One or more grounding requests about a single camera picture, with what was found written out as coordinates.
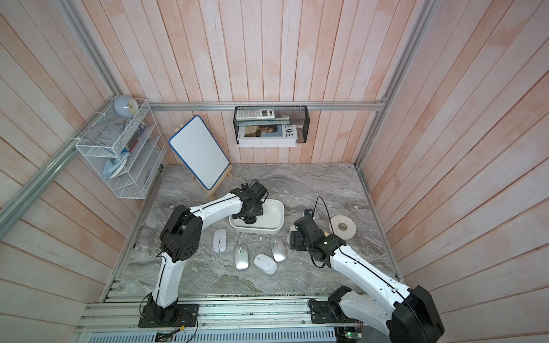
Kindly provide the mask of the white plastic storage box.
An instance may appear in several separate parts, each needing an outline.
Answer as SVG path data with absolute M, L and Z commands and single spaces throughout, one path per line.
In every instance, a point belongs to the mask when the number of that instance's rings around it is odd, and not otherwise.
M 266 200 L 262 205 L 263 215 L 253 224 L 245 224 L 241 219 L 230 217 L 230 225 L 237 231 L 249 234 L 276 235 L 284 224 L 285 207 L 279 200 Z

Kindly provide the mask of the white rounded mouse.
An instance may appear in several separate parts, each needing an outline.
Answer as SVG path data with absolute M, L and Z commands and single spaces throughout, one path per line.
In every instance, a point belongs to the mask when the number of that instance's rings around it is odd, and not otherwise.
M 273 237 L 270 239 L 270 247 L 274 261 L 284 262 L 287 259 L 284 243 L 279 237 Z

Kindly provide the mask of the silver mouse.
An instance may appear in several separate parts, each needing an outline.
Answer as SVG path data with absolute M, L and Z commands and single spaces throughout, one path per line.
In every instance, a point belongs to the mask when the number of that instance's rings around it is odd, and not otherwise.
M 246 244 L 237 244 L 234 247 L 234 264 L 238 271 L 246 270 L 249 267 L 249 253 Z

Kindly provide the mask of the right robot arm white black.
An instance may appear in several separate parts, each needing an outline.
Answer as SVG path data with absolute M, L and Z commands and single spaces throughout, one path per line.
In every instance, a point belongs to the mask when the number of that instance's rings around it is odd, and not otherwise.
M 321 230 L 311 212 L 294 222 L 313 263 L 349 278 L 366 296 L 341 286 L 326 301 L 309 301 L 315 324 L 354 321 L 385 334 L 392 342 L 437 342 L 445 333 L 434 300 L 425 288 L 411 289 L 371 265 L 333 233 Z

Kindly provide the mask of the white ribbed mouse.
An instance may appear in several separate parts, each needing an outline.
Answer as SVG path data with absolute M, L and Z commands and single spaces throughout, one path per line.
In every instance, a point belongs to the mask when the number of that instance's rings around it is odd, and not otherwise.
M 258 254 L 254 258 L 254 265 L 262 272 L 268 275 L 273 275 L 277 271 L 277 263 L 273 258 L 266 254 Z

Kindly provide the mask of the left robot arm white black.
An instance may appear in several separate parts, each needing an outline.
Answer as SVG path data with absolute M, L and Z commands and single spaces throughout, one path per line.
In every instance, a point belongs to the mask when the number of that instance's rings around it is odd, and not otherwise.
M 254 224 L 264 214 L 267 189 L 257 180 L 244 183 L 224 197 L 196 207 L 174 208 L 162 230 L 161 269 L 157 284 L 145 297 L 139 328 L 170 327 L 193 323 L 190 313 L 178 305 L 178 289 L 187 260 L 198 250 L 202 230 L 226 217 Z

